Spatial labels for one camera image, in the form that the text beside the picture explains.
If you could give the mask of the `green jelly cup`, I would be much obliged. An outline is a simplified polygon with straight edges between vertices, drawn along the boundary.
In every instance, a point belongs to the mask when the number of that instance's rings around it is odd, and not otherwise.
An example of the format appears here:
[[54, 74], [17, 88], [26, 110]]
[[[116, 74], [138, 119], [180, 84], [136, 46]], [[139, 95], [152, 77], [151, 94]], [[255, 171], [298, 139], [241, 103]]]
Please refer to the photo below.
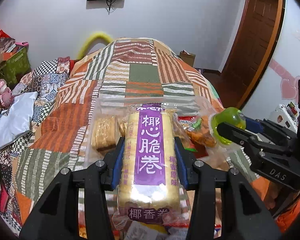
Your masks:
[[215, 139], [222, 145], [232, 143], [225, 135], [231, 135], [236, 129], [246, 129], [246, 120], [242, 112], [235, 107], [228, 107], [210, 118], [210, 127]]

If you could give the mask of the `pink plush toy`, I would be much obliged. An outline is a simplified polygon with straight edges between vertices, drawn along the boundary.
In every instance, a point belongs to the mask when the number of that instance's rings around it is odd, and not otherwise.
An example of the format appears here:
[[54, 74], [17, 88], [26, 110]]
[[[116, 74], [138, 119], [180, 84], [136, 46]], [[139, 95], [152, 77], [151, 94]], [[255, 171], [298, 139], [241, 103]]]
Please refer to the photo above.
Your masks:
[[4, 109], [9, 109], [13, 103], [14, 96], [4, 79], [0, 79], [0, 103]]

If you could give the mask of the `yellow pool noodle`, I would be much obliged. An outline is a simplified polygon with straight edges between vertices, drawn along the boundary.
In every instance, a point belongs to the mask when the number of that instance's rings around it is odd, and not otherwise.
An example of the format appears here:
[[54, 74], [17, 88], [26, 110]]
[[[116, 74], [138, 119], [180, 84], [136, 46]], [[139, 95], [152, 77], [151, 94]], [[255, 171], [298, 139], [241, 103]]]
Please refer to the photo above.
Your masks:
[[102, 43], [105, 45], [110, 44], [113, 42], [113, 38], [109, 36], [108, 34], [104, 32], [96, 32], [91, 34], [86, 41], [84, 42], [83, 46], [81, 46], [78, 54], [77, 54], [77, 59], [81, 60], [85, 55], [89, 52], [90, 48], [92, 48], [95, 44], [97, 43]]

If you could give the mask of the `clear plastic storage bin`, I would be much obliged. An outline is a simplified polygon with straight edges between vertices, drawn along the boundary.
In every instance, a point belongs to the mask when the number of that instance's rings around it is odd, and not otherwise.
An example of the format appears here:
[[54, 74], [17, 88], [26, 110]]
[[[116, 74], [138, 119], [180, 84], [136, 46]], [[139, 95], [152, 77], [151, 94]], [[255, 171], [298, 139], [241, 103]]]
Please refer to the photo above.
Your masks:
[[202, 96], [165, 96], [165, 97], [137, 97], [137, 98], [98, 98], [94, 103], [90, 128], [88, 130], [87, 146], [85, 151], [84, 167], [104, 158], [91, 146], [93, 122], [98, 115], [116, 115], [128, 118], [133, 111], [146, 113], [147, 118], [142, 118], [138, 126], [136, 137], [141, 139], [137, 143], [141, 155], [148, 156], [163, 153], [163, 127], [160, 117], [153, 117], [150, 112], [170, 110], [177, 116], [207, 115], [211, 118], [216, 114], [216, 109]]

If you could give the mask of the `white pillow cloth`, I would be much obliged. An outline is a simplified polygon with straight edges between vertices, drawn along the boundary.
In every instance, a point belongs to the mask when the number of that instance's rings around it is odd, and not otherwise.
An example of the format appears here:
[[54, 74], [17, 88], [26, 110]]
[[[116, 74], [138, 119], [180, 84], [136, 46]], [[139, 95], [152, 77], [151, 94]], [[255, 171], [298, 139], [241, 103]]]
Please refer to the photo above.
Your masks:
[[0, 150], [30, 130], [37, 92], [20, 94], [0, 116]]

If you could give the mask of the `small cardboard box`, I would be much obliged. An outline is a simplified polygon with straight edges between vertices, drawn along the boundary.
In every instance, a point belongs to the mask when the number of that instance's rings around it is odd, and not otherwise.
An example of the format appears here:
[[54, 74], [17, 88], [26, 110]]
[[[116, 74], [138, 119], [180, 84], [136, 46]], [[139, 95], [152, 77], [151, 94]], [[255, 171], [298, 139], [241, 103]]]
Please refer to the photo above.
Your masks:
[[196, 55], [195, 54], [191, 54], [185, 50], [182, 50], [180, 53], [179, 53], [179, 57], [185, 62], [187, 63], [189, 66], [193, 67], [194, 65], [194, 61], [195, 61], [195, 58], [196, 58]]

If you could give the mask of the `checkered patterned sheet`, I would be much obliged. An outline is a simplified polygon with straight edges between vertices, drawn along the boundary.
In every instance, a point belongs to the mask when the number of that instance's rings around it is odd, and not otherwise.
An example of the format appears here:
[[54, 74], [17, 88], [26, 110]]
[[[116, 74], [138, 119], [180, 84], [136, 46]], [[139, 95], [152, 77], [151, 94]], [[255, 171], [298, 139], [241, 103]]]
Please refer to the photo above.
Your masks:
[[39, 67], [21, 78], [12, 90], [14, 96], [37, 92], [30, 131], [35, 132], [53, 109], [57, 92], [70, 75], [70, 57], [43, 61]]

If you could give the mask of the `patchwork striped blanket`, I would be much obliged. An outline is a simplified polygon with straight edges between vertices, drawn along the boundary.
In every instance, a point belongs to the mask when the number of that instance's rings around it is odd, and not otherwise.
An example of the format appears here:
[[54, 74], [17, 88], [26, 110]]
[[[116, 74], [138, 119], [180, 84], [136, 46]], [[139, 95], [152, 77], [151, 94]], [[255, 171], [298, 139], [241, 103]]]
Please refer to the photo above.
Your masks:
[[78, 62], [44, 61], [22, 77], [13, 93], [38, 94], [29, 133], [0, 150], [8, 201], [0, 215], [18, 234], [44, 189], [63, 167], [84, 166], [95, 104], [124, 108], [131, 98], [175, 99], [189, 114], [223, 110], [215, 88], [168, 46], [150, 38], [120, 38]]

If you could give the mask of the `cracker pack clear wrap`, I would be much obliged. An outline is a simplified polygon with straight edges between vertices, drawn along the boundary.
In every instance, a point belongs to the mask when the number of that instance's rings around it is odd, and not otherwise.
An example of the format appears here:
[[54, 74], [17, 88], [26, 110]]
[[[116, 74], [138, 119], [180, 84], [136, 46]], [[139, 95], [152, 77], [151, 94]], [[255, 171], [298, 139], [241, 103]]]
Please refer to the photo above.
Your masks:
[[115, 149], [121, 137], [126, 136], [127, 118], [116, 115], [98, 115], [93, 122], [91, 146], [101, 155]]

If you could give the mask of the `wooden door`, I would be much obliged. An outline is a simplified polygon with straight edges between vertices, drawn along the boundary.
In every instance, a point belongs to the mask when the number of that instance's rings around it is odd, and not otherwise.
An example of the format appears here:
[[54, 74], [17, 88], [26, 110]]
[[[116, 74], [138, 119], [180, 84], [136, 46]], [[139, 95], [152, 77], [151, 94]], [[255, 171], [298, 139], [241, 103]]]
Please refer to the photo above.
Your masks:
[[234, 44], [222, 70], [224, 107], [242, 109], [252, 96], [275, 49], [284, 0], [245, 0]]

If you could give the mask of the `purple coconut roll pack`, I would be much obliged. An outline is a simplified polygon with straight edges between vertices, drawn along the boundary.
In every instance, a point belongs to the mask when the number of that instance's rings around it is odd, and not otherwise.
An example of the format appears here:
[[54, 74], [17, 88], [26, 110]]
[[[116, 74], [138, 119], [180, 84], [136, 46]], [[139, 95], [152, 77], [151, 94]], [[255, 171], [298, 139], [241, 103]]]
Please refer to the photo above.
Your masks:
[[141, 139], [136, 133], [147, 115], [133, 111], [127, 120], [117, 211], [112, 217], [116, 230], [126, 231], [133, 221], [162, 226], [189, 224], [189, 210], [180, 196], [173, 113], [169, 109], [150, 113], [162, 120], [163, 153], [141, 155], [142, 150], [137, 149]]

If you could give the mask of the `orange fried snacks clear bag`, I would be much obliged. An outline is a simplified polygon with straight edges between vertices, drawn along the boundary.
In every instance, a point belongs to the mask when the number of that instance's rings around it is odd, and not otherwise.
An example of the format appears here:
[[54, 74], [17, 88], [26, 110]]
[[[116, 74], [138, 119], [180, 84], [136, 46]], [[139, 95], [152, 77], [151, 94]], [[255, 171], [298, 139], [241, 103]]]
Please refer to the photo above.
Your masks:
[[190, 139], [197, 144], [210, 148], [215, 147], [217, 144], [210, 133], [209, 117], [207, 115], [195, 117], [185, 131]]

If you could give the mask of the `green storage box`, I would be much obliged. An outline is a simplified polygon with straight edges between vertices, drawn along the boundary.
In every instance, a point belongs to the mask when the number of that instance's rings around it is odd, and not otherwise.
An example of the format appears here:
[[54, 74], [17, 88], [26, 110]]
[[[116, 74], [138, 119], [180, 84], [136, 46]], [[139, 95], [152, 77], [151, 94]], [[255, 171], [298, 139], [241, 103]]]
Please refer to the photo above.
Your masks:
[[25, 47], [0, 64], [0, 79], [4, 79], [10, 88], [14, 88], [29, 72], [31, 67]]

